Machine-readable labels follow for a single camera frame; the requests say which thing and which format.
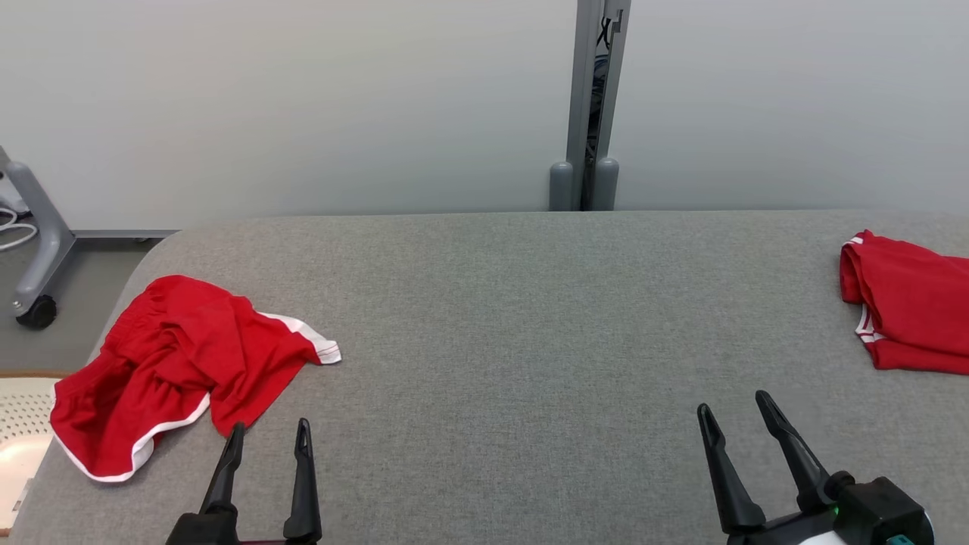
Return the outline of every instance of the folded red shirt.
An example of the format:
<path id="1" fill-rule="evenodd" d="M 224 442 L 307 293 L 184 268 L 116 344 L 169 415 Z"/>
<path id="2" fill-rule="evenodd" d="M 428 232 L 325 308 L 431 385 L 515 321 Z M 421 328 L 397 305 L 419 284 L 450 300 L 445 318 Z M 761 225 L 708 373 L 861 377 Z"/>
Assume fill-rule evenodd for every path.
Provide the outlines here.
<path id="1" fill-rule="evenodd" d="M 211 409 L 228 436 L 256 421 L 307 363 L 340 361 L 339 347 L 295 318 L 173 275 L 121 313 L 100 355 L 54 385 L 50 425 L 88 477 L 129 479 L 168 430 Z"/>
<path id="2" fill-rule="evenodd" d="M 875 368 L 969 374 L 969 259 L 864 231 L 841 247 L 841 299 Z"/>

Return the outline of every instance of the black wheel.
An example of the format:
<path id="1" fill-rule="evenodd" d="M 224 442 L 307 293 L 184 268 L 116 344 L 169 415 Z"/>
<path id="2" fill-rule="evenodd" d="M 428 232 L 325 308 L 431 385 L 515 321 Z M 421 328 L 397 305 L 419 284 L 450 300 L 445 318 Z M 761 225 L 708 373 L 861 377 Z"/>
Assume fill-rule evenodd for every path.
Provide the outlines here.
<path id="1" fill-rule="evenodd" d="M 57 317 L 57 304 L 50 295 L 37 298 L 30 309 L 19 315 L 16 322 L 21 326 L 35 330 L 42 330 L 49 326 Z"/>

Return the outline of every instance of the gray floor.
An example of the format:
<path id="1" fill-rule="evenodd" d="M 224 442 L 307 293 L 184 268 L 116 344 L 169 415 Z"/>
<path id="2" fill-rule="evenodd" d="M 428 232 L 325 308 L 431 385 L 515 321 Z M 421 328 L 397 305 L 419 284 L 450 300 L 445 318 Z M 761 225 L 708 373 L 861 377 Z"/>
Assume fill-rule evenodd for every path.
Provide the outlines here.
<path id="1" fill-rule="evenodd" d="M 0 234 L 0 244 L 22 236 Z M 128 276 L 153 240 L 79 240 L 59 275 L 52 297 L 57 319 L 42 331 L 28 330 L 12 316 L 0 313 L 0 370 L 80 369 Z M 5 305 L 20 276 L 37 252 L 37 239 L 0 252 L 0 303 Z"/>

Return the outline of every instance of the white cable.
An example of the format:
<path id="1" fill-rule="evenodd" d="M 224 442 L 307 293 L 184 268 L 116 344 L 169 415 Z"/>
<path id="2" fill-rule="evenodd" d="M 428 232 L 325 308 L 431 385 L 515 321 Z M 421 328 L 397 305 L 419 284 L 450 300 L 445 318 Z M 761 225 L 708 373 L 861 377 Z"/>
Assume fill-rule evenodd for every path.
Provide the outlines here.
<path id="1" fill-rule="evenodd" d="M 14 212 L 13 210 L 10 210 L 7 208 L 0 208 L 0 213 L 9 214 L 11 216 L 10 221 L 8 221 L 7 223 L 4 223 L 3 225 L 0 225 L 0 232 L 12 231 L 13 229 L 27 229 L 30 231 L 30 233 L 27 234 L 27 236 L 22 239 L 14 240 L 13 242 L 7 242 L 6 244 L 0 244 L 0 252 L 4 250 L 9 250 L 11 248 L 16 248 L 17 246 L 20 246 L 21 244 L 27 242 L 28 240 L 33 239 L 34 236 L 37 235 L 37 227 L 30 225 L 29 223 L 16 223 L 16 212 Z"/>

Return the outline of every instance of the white partition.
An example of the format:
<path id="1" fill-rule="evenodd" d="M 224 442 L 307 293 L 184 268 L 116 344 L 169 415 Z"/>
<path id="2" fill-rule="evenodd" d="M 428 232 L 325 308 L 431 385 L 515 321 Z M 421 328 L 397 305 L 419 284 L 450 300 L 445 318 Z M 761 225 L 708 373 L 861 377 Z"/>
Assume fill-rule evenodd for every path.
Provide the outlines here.
<path id="1" fill-rule="evenodd" d="M 547 209 L 575 2 L 30 0 L 0 144 L 74 230 Z"/>
<path id="2" fill-rule="evenodd" d="M 969 211 L 969 3 L 633 0 L 616 209 Z"/>

